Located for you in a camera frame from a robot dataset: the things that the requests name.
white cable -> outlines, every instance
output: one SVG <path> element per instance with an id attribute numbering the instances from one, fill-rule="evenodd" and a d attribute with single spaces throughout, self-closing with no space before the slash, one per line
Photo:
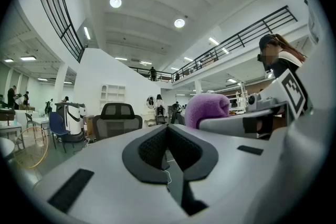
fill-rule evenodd
<path id="1" fill-rule="evenodd" d="M 167 172 L 168 173 L 168 175 L 169 175 L 169 178 L 170 178 L 170 182 L 168 182 L 167 183 L 167 185 L 169 185 L 171 182 L 172 182 L 172 178 L 170 177 L 170 173 L 167 171 L 167 170 L 164 170 L 165 172 Z"/>

ponytail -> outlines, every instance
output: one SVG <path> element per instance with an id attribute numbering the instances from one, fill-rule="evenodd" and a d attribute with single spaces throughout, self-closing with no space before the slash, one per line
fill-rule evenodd
<path id="1" fill-rule="evenodd" d="M 278 45 L 286 52 L 289 52 L 293 56 L 295 56 L 299 61 L 304 62 L 305 57 L 302 53 L 300 53 L 296 48 L 290 45 L 281 35 L 274 34 L 272 35 L 276 41 L 278 41 Z"/>

round table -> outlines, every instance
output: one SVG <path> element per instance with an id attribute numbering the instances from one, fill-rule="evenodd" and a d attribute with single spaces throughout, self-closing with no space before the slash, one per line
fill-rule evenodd
<path id="1" fill-rule="evenodd" d="M 0 137 L 0 152 L 4 158 L 10 156 L 10 154 L 14 151 L 14 146 L 15 145 L 11 140 Z"/>

railing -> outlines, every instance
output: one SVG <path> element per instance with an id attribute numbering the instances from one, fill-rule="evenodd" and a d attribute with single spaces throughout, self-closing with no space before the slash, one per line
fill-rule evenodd
<path id="1" fill-rule="evenodd" d="M 245 48 L 257 38 L 266 34 L 272 34 L 274 31 L 279 30 L 279 27 L 285 27 L 286 25 L 291 24 L 293 20 L 296 22 L 298 21 L 289 11 L 288 6 L 276 10 L 242 31 L 225 39 L 217 46 L 198 56 L 196 59 L 173 73 L 173 82 L 222 59 L 233 50 Z"/>
<path id="2" fill-rule="evenodd" d="M 65 0 L 41 0 L 41 2 L 59 38 L 75 59 L 80 62 L 84 47 L 73 27 Z"/>
<path id="3" fill-rule="evenodd" d="M 155 74 L 152 75 L 150 69 L 137 68 L 137 67 L 130 67 L 130 68 L 151 81 L 163 81 L 170 83 L 173 82 L 173 74 L 171 73 L 155 71 Z"/>

woman's hair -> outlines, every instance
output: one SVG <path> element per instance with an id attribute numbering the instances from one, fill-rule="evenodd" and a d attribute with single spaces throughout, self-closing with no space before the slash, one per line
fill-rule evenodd
<path id="1" fill-rule="evenodd" d="M 281 35 L 273 34 L 273 39 L 271 39 L 268 43 L 274 46 L 280 46 L 284 51 L 289 52 L 296 58 L 298 58 L 301 62 L 305 61 L 305 57 L 302 53 L 298 52 L 296 48 L 291 46 Z"/>

